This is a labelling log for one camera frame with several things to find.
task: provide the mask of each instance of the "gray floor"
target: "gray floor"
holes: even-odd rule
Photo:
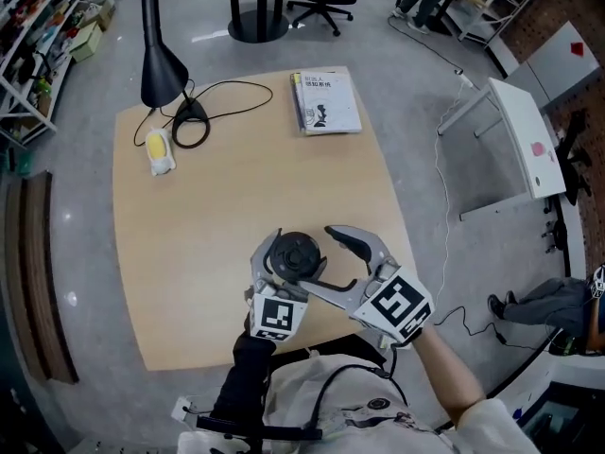
[[[183,429],[169,417],[177,396],[199,395],[195,400],[200,408],[211,406],[226,368],[147,372],[133,335],[113,234],[112,143],[115,114],[140,102],[144,47],[140,0],[116,1],[117,12],[98,51],[76,64],[68,77],[57,112],[60,131],[38,146],[36,168],[48,168],[55,175],[53,269],[62,323],[81,381],[76,386],[51,381],[35,390],[67,443],[73,438],[65,424],[104,439],[174,445]],[[246,1],[252,5],[253,0]],[[387,25],[394,0],[359,0],[352,8],[353,22],[337,20],[339,38],[323,21],[311,18],[282,40],[262,45],[225,36],[208,38],[225,30],[229,0],[161,3],[164,39],[197,83],[280,69],[349,67],[387,159],[418,273],[430,290],[439,290],[445,199],[434,168],[434,129],[460,81],[451,65]],[[463,66],[479,85],[487,76],[498,77],[474,44],[442,36],[423,40]],[[462,97],[473,92],[465,89]],[[452,212],[445,288],[434,319],[466,305],[473,329],[490,320],[488,294],[514,289],[523,295],[545,278],[562,274],[562,257],[544,254],[547,244],[540,234],[546,217],[541,203],[469,222],[457,219],[459,212],[507,197],[519,187],[521,176],[514,173],[517,166],[504,129],[481,140],[472,136],[472,129],[493,113],[487,104],[438,145]],[[545,335],[541,327],[500,327],[517,344],[535,345]],[[486,390],[531,353],[500,345],[491,332],[469,338],[459,313],[440,331]],[[412,408],[425,421],[436,425],[444,419],[413,352],[401,355],[397,376]]]

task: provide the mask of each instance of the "white shirt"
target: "white shirt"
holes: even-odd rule
[[[276,370],[267,395],[265,425],[304,426],[322,385],[334,370],[348,364],[375,367],[360,358],[331,355],[312,357]],[[320,406],[318,428],[323,432],[320,441],[271,442],[270,450],[273,454],[449,454],[457,451],[538,454],[500,400],[484,400],[464,412],[457,434],[451,440],[416,419],[388,380],[360,369],[342,372],[327,389]],[[210,436],[215,436],[220,445],[211,442]],[[179,438],[179,454],[206,454],[209,450],[202,449],[210,446],[225,453],[241,449],[235,445],[228,448],[227,443],[215,434],[184,432]]]

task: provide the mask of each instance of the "lamp shade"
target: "lamp shade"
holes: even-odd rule
[[[162,41],[158,0],[141,0],[141,6],[145,33],[141,100],[149,108],[160,108],[182,93],[189,72]]]

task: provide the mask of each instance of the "sneaker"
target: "sneaker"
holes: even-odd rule
[[[390,14],[397,19],[407,20],[407,15],[405,15],[399,7],[395,7],[395,10],[392,11]]]
[[[427,26],[417,26],[416,23],[414,22],[414,19],[408,19],[407,26],[409,28],[411,28],[412,30],[416,30],[417,32],[420,32],[421,34],[424,34],[424,35],[427,35],[428,32],[430,32],[430,30],[428,29]]]
[[[500,320],[504,320],[504,306],[505,304],[495,294],[490,294],[488,297],[488,309]]]
[[[504,298],[504,303],[507,305],[518,305],[517,298],[514,297],[514,292],[507,292],[506,297]]]

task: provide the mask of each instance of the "book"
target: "book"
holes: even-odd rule
[[[301,132],[314,135],[361,131],[349,75],[304,71],[291,75],[290,80]]]

